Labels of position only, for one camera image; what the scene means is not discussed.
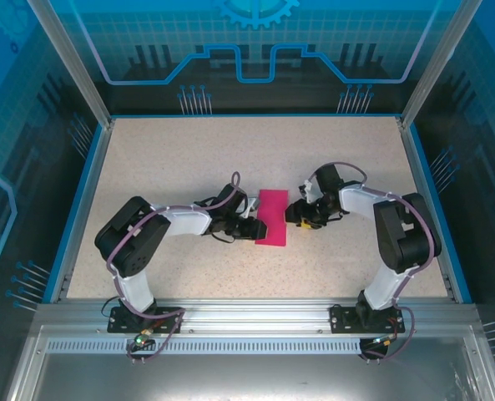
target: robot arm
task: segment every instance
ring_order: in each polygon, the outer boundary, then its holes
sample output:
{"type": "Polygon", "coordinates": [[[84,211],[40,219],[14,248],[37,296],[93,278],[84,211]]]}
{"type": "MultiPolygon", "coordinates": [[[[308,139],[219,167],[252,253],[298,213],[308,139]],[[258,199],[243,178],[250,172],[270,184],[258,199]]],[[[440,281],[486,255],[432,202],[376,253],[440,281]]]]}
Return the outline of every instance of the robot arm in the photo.
{"type": "MultiPolygon", "coordinates": [[[[368,326],[375,311],[391,307],[402,282],[427,260],[427,236],[416,217],[387,193],[370,190],[357,181],[344,182],[334,165],[322,166],[315,176],[319,190],[311,181],[305,181],[300,187],[303,199],[288,207],[286,220],[319,229],[345,214],[357,213],[375,222],[382,264],[373,282],[359,295],[356,306],[363,326],[368,326]]],[[[440,239],[423,197],[414,193],[402,198],[430,227],[437,256],[440,239]]]]}
{"type": "MultiPolygon", "coordinates": [[[[242,190],[236,191],[222,206],[204,210],[207,202],[216,206],[226,200],[233,189],[232,185],[227,185],[218,196],[195,202],[193,207],[166,208],[150,218],[119,250],[113,264],[124,297],[134,309],[146,312],[154,305],[144,269],[166,236],[204,236],[223,231],[233,239],[265,238],[267,228],[264,222],[249,217],[257,207],[257,199],[248,198],[242,190]]],[[[95,246],[103,259],[109,258],[138,221],[161,208],[163,206],[150,205],[139,196],[130,199],[95,238],[95,246]]]]}

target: beige tabletop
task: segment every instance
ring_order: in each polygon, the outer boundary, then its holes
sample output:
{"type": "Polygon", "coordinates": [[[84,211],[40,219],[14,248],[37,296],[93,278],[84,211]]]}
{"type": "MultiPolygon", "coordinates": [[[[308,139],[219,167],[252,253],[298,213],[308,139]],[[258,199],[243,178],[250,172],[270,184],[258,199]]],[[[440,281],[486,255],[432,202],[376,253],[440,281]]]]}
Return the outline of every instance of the beige tabletop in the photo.
{"type": "MultiPolygon", "coordinates": [[[[320,165],[344,160],[368,185],[416,190],[392,117],[231,117],[118,119],[86,223],[68,297],[111,297],[112,278],[93,244],[132,196],[188,205],[217,195],[241,173],[248,195],[297,187],[320,165]]],[[[360,178],[339,168],[344,180],[360,178]]],[[[165,238],[146,272],[155,297],[356,297],[381,264],[373,221],[345,216],[319,230],[288,226],[286,247],[228,245],[210,236],[165,238]]],[[[403,296],[445,297],[436,260],[403,296]]]]}

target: pink block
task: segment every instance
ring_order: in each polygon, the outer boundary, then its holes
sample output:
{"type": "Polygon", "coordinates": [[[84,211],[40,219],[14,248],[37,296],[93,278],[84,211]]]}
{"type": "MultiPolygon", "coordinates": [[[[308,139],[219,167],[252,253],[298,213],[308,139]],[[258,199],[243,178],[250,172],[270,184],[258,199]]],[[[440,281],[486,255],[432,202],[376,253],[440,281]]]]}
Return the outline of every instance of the pink block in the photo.
{"type": "Polygon", "coordinates": [[[256,240],[256,245],[286,246],[285,211],[288,207],[287,190],[260,190],[257,219],[267,225],[267,236],[256,240]]]}

